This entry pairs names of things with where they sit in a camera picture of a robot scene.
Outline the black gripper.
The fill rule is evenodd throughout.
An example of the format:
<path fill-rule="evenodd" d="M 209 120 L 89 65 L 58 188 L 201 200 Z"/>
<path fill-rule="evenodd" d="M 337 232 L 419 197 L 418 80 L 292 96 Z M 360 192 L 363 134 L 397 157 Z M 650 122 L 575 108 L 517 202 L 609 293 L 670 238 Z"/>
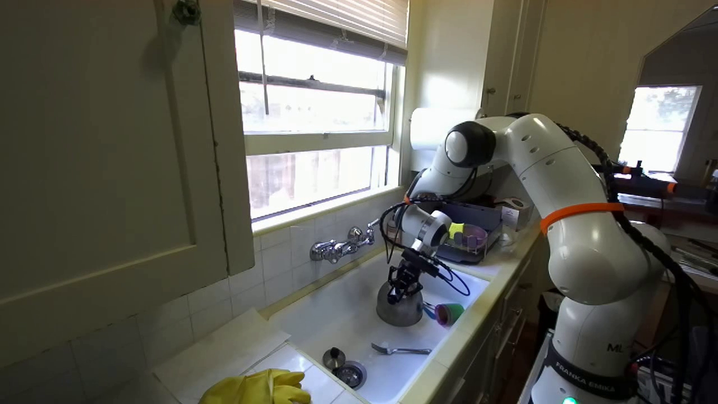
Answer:
<path fill-rule="evenodd" d="M 421 286 L 419 276 L 424 269 L 424 261 L 416 252 L 405 252 L 401 261 L 390 268 L 389 271 L 389 298 L 390 301 L 405 301 L 409 297 L 416 297 Z"/>

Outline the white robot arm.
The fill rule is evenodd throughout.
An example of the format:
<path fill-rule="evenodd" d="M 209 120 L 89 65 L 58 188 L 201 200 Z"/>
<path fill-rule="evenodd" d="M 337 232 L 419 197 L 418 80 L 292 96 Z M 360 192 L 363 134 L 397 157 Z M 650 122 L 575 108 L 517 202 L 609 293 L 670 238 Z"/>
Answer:
<path fill-rule="evenodd" d="M 424 263 L 448 236 L 448 216 L 421 208 L 424 197 L 455 197 L 473 174 L 512 169 L 540 216 L 548 273 L 563 295 L 531 404 L 636 404 L 631 341 L 675 261 L 655 227 L 627 217 L 580 143 L 546 115 L 455 123 L 399 204 L 399 229 L 419 245 L 405 258 Z"/>

